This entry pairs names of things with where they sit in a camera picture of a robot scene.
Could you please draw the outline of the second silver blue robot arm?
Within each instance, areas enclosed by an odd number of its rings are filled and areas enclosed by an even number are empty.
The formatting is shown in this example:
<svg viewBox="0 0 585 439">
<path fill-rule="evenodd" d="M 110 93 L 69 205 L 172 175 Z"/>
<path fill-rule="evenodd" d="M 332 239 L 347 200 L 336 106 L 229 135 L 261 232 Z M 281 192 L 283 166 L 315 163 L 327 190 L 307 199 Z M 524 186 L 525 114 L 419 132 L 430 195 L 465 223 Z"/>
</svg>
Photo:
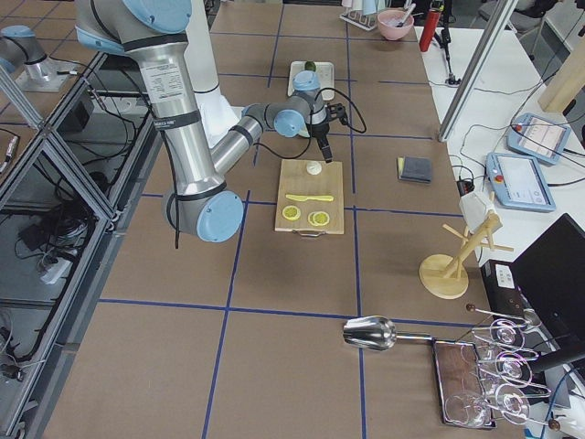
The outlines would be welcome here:
<svg viewBox="0 0 585 439">
<path fill-rule="evenodd" d="M 52 59 L 31 28 L 14 25 L 1 29 L 1 67 L 9 74 L 23 69 L 16 78 L 22 91 L 58 92 L 74 64 Z"/>
</svg>

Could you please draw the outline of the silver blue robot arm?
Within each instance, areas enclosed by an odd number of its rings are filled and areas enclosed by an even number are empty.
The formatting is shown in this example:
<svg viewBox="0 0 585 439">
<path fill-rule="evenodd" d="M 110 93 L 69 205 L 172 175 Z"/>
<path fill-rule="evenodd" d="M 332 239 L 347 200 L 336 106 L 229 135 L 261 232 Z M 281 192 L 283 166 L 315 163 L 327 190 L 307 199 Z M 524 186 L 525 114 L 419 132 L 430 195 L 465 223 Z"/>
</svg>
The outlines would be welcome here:
<svg viewBox="0 0 585 439">
<path fill-rule="evenodd" d="M 141 72 L 173 176 L 165 196 L 166 219 L 177 233 L 223 242 L 239 229 L 240 197 L 227 189 L 226 173 L 273 129 L 295 137 L 306 129 L 325 162 L 333 157 L 326 135 L 335 119 L 315 72 L 293 78 L 285 102 L 254 103 L 210 145 L 205 126 L 233 116 L 218 92 L 218 76 L 205 7 L 196 1 L 78 1 L 76 31 L 88 48 L 133 59 Z"/>
</svg>

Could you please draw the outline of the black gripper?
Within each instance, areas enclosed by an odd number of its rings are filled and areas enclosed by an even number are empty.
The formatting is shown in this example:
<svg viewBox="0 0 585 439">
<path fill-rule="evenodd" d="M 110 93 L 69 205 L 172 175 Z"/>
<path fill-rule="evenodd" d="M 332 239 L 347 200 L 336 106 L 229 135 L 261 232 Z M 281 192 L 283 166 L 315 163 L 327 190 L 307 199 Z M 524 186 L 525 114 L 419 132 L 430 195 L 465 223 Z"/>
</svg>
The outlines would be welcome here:
<svg viewBox="0 0 585 439">
<path fill-rule="evenodd" d="M 330 123 L 338 121 L 342 125 L 347 125 L 347 113 L 346 107 L 341 103 L 327 104 L 324 107 L 324 111 L 324 119 L 321 122 L 310 124 L 310 136 L 317 141 L 324 161 L 331 163 L 333 161 L 333 154 L 327 140 Z"/>
</svg>

